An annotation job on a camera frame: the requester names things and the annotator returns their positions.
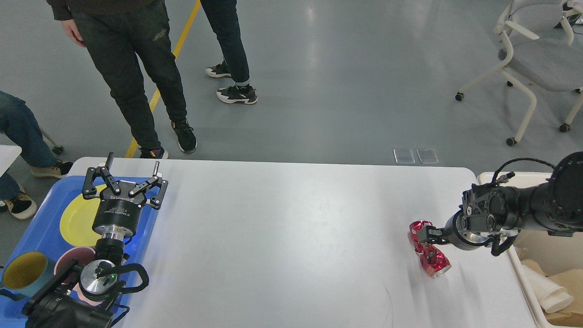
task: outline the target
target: black pants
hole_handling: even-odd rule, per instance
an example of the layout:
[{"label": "black pants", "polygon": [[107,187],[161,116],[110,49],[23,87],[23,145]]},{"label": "black pants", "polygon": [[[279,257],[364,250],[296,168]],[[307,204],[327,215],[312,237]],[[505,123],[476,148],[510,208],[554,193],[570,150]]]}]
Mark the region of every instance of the black pants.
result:
[{"label": "black pants", "polygon": [[237,0],[201,0],[201,5],[217,35],[231,78],[239,83],[248,81],[249,65],[241,42]]},{"label": "black pants", "polygon": [[118,15],[74,12],[73,18],[136,142],[142,149],[158,148],[160,141],[136,55],[158,87],[170,120],[182,120],[187,114],[182,80],[170,47],[164,1]]}]

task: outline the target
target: jeans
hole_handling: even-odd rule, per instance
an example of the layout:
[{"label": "jeans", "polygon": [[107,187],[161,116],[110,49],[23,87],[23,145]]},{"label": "jeans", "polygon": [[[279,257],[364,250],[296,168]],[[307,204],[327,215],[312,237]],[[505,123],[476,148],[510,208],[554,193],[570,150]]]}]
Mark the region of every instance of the jeans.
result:
[{"label": "jeans", "polygon": [[137,56],[158,87],[170,120],[180,121],[187,115],[182,80],[170,48],[164,1],[117,15],[72,14],[136,142],[142,149],[160,147]]},{"label": "jeans", "polygon": [[[20,155],[30,166],[50,168],[57,164],[57,159],[43,140],[34,114],[24,104],[24,100],[2,91],[0,131],[22,148]],[[12,199],[18,195],[18,191],[18,184],[7,172],[0,176],[0,200]]]},{"label": "jeans", "polygon": [[249,81],[249,65],[241,42],[237,16],[237,0],[201,0],[201,5],[217,35],[231,78],[236,83]]}]

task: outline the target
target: red soda can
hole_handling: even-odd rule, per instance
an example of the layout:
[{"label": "red soda can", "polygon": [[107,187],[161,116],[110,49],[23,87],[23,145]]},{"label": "red soda can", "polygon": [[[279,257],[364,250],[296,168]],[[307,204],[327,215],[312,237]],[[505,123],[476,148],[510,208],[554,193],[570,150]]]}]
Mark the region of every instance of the red soda can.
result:
[{"label": "red soda can", "polygon": [[426,225],[433,224],[424,220],[411,223],[409,225],[409,235],[413,242],[415,253],[419,255],[421,266],[431,278],[437,278],[451,268],[451,263],[445,254],[434,245],[419,242],[417,231],[423,229]]}]

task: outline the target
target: hand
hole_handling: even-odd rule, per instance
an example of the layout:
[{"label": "hand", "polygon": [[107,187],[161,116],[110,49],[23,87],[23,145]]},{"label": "hand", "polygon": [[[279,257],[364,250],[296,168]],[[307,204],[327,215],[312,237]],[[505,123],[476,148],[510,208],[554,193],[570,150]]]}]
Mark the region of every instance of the hand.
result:
[{"label": "hand", "polygon": [[67,34],[71,41],[76,43],[79,47],[85,48],[83,37],[81,36],[81,33],[79,33],[79,29],[77,29],[77,24],[74,19],[62,20],[61,25],[63,25],[63,30],[65,30],[65,34]]}]

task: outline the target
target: black sneaker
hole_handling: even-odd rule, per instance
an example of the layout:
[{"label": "black sneaker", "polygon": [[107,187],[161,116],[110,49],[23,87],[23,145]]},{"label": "black sneaker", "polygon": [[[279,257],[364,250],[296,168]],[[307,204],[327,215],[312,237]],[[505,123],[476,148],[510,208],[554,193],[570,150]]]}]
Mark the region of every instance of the black sneaker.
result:
[{"label": "black sneaker", "polygon": [[196,150],[196,137],[192,133],[194,129],[188,125],[186,118],[182,121],[172,122],[172,130],[178,137],[178,147],[182,152],[191,153]]},{"label": "black sneaker", "polygon": [[207,67],[205,70],[206,74],[211,78],[230,78],[231,73],[227,69],[227,64],[224,62],[215,66]]},{"label": "black sneaker", "polygon": [[56,177],[57,179],[62,179],[67,176],[72,166],[73,162],[63,162],[57,159],[55,166],[51,166],[50,168],[37,168],[32,166],[30,171],[35,177]]},{"label": "black sneaker", "polygon": [[36,203],[22,190],[18,191],[18,196],[4,202],[12,216],[20,220],[32,217],[37,210]]},{"label": "black sneaker", "polygon": [[140,149],[140,151],[142,152],[140,158],[153,158],[153,159],[168,158],[168,153],[162,147],[158,149]]},{"label": "black sneaker", "polygon": [[220,101],[227,104],[243,103],[246,105],[252,105],[257,102],[255,89],[250,85],[243,87],[234,85],[228,88],[219,89],[217,90],[217,97],[219,97]]}]

